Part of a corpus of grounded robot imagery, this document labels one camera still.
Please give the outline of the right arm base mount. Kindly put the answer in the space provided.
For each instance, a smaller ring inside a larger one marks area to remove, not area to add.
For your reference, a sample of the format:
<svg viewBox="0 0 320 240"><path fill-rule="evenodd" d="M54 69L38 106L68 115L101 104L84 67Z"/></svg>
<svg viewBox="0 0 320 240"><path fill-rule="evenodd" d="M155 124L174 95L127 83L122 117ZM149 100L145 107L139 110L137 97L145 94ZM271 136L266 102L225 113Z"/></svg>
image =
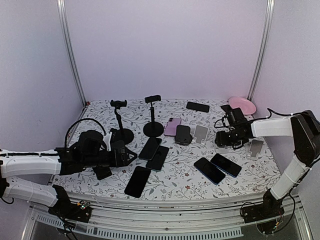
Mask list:
<svg viewBox="0 0 320 240"><path fill-rule="evenodd" d="M257 230L263 235L273 235L283 222L282 204L269 206L264 203L245 202L239 210L245 223L256 223Z"/></svg>

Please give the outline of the blue-edged phone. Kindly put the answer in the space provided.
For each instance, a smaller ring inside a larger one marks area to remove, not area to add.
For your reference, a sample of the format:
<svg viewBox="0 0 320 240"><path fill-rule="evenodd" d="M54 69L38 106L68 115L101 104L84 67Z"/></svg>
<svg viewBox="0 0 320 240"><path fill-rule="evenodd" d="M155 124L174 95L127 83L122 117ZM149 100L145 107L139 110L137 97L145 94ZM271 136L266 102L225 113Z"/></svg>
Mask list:
<svg viewBox="0 0 320 240"><path fill-rule="evenodd" d="M242 170L242 167L240 165L234 163L233 161L229 160L219 153L216 153L211 158L210 162L218 169L226 172L228 175L234 178L236 178Z"/></svg>
<svg viewBox="0 0 320 240"><path fill-rule="evenodd" d="M226 177L221 170L204 157L197 160L193 166L215 185L218 185Z"/></svg>

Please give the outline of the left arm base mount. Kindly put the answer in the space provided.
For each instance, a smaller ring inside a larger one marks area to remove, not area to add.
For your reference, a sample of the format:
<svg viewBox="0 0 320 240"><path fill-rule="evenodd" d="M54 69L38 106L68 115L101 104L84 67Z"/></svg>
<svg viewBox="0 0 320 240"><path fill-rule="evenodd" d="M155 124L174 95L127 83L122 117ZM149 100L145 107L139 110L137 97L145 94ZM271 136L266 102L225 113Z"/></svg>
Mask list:
<svg viewBox="0 0 320 240"><path fill-rule="evenodd" d="M52 185L55 189L57 202L48 208L48 213L62 219L88 223L92 214L91 203L81 200L72 203L67 192L62 186Z"/></svg>

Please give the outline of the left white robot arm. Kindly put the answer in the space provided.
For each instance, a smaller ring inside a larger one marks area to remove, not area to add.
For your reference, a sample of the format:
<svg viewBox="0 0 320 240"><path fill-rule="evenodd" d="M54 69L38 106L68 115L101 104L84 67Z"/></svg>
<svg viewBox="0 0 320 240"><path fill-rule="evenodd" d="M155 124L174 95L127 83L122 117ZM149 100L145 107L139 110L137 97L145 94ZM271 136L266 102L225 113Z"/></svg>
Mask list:
<svg viewBox="0 0 320 240"><path fill-rule="evenodd" d="M18 198L55 209L63 216L74 213L74 205L60 186L45 186L25 179L24 175L67 176L91 168L98 180L112 175L111 169L130 165L138 155L123 140L114 140L110 131L101 134L87 130L70 147L39 152L0 152L0 196Z"/></svg>

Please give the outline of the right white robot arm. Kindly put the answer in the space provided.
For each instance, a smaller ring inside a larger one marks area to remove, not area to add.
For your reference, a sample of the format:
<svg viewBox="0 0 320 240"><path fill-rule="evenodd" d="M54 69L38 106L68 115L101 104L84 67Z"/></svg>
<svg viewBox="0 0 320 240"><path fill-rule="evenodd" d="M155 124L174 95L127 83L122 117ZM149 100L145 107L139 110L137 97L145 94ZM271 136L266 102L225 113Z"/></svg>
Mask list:
<svg viewBox="0 0 320 240"><path fill-rule="evenodd" d="M277 182L266 191L258 213L269 218L278 210L278 203L297 187L309 169L320 157L320 121L311 110L281 114L276 117L233 121L230 129L218 131L215 144L241 148L253 139L266 139L275 157L287 157L281 163L282 173Z"/></svg>

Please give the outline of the white folding stand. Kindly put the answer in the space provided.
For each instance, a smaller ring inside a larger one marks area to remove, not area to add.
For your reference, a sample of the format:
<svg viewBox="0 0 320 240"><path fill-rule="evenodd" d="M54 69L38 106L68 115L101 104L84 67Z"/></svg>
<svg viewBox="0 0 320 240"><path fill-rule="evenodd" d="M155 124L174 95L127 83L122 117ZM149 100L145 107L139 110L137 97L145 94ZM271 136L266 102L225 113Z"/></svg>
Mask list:
<svg viewBox="0 0 320 240"><path fill-rule="evenodd" d="M252 140L247 155L251 158L256 158L261 153L263 144L264 142L261 140Z"/></svg>

